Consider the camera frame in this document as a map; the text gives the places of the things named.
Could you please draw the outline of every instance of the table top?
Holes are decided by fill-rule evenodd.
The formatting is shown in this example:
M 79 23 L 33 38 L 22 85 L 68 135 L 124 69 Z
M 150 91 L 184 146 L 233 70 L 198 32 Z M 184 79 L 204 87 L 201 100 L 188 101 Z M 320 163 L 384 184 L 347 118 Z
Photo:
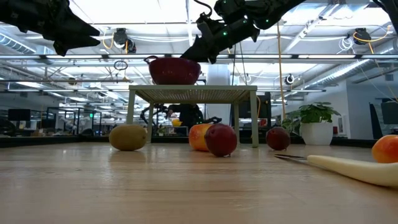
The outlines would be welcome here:
M 135 152 L 81 142 L 0 151 L 1 223 L 397 224 L 398 190 L 275 158 L 373 161 L 371 149 L 240 145 L 231 157 L 189 144 Z
M 153 103 L 234 103 L 248 99 L 257 86 L 131 85 L 129 89 Z

